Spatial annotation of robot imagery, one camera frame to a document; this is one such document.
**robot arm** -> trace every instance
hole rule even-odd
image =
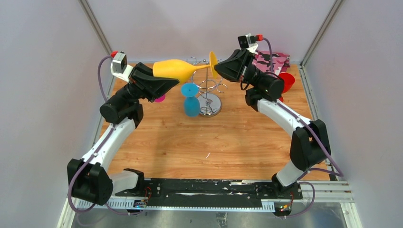
[[[291,137],[290,161],[272,177],[272,189],[281,194],[292,188],[309,168],[326,159],[301,120],[309,123],[308,126],[319,137],[329,154],[330,146],[325,123],[321,120],[311,121],[279,101],[284,90],[284,81],[276,75],[260,71],[253,65],[256,42],[260,40],[260,35],[247,34],[238,37],[241,49],[235,50],[227,60],[218,63],[214,68],[223,78],[240,83],[241,90],[246,90],[249,85],[254,86],[246,90],[247,105],[272,119]]]
[[[123,52],[115,52],[113,57],[112,75],[127,84],[100,107],[101,115],[110,125],[80,160],[72,159],[67,165],[71,196],[98,205],[104,205],[117,192],[130,190],[137,194],[144,189],[144,174],[140,171],[125,169],[110,176],[106,171],[122,143],[143,119],[139,99],[153,102],[179,83],[174,78],[154,77],[153,70],[142,63],[128,65]]]

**red cup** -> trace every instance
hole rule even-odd
[[[283,93],[288,92],[291,89],[292,85],[295,83],[294,76],[286,72],[280,73],[278,76],[284,80]]]

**metal floor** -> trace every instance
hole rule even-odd
[[[295,202],[293,214],[304,208],[304,204]],[[80,215],[79,220],[85,226],[79,225],[75,217],[72,228],[347,228],[340,203],[320,202],[305,214],[286,220],[261,212],[150,210],[121,216],[106,209],[93,209]]]

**wire spiral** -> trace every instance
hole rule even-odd
[[[210,64],[206,59],[203,59],[203,61],[197,61],[197,59],[196,59],[195,57],[190,57],[190,59],[194,59],[194,60],[195,60],[194,63],[192,63],[192,65],[197,65],[197,64],[200,64],[200,63],[205,63],[205,64],[207,64],[207,65]],[[193,72],[193,75],[191,76],[191,81],[192,81],[193,83],[195,83],[195,82],[194,82],[194,79],[193,79],[195,73],[196,73],[196,71]],[[221,91],[221,90],[219,89],[219,86],[224,86],[226,89],[227,89],[228,87],[227,87],[226,84],[223,84],[223,83],[222,83],[223,77],[221,77],[221,79],[219,80],[219,82],[217,82],[216,80],[209,79],[209,78],[208,78],[208,73],[209,73],[209,69],[207,68],[207,69],[206,69],[206,79],[203,80],[202,82],[200,82],[199,84],[197,84],[197,83],[195,83],[195,84],[196,84],[197,87],[199,88],[199,94],[200,94],[200,96],[201,96],[202,98],[206,99],[206,105],[200,107],[200,111],[201,111],[201,112],[204,112],[204,113],[207,113],[207,114],[212,114],[212,113],[213,113],[213,109],[211,108],[210,104],[211,104],[213,101],[207,97],[207,94],[213,92],[214,90],[217,90],[219,93],[224,93],[223,91]],[[213,82],[214,85],[208,87],[208,82]]]

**red connector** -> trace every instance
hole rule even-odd
[[[112,58],[114,58],[117,53],[118,53],[118,51],[112,52],[112,53],[111,53]]]
[[[255,35],[255,37],[256,37],[257,41],[262,41],[263,40],[263,35],[262,34]]]

